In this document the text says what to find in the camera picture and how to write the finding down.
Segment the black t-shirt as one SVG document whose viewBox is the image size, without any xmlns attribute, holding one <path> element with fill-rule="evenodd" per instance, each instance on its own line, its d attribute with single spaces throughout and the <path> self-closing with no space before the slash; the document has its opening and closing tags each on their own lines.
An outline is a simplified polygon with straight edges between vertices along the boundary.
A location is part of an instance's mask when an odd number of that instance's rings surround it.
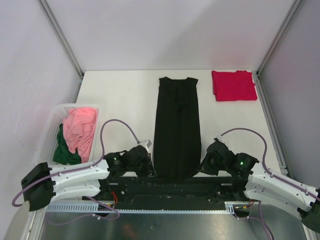
<svg viewBox="0 0 320 240">
<path fill-rule="evenodd" d="M 201 163 L 202 142 L 195 78 L 159 79 L 153 165 L 157 177 L 184 179 Z"/>
</svg>

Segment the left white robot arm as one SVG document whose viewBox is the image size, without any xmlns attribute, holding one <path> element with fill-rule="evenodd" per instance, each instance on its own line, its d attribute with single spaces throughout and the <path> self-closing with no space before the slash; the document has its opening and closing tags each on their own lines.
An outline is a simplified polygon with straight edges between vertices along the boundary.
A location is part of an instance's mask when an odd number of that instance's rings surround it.
<svg viewBox="0 0 320 240">
<path fill-rule="evenodd" d="M 129 151 L 108 153 L 99 161 L 60 166 L 39 163 L 21 180 L 22 194 L 31 212 L 63 199 L 96 196 L 105 200 L 111 193 L 110 179 L 127 172 L 147 177 L 152 171 L 150 142 L 144 141 Z"/>
</svg>

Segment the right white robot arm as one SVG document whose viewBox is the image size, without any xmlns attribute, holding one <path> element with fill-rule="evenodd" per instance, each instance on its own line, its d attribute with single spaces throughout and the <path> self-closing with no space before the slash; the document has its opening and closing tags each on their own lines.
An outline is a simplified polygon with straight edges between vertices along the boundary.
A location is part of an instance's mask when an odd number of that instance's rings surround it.
<svg viewBox="0 0 320 240">
<path fill-rule="evenodd" d="M 260 201 L 286 211 L 312 231 L 320 231 L 320 190 L 275 172 L 247 153 L 233 153 L 216 139 L 197 171 L 211 176 L 225 171 L 232 183 L 222 191 L 224 197 Z"/>
</svg>

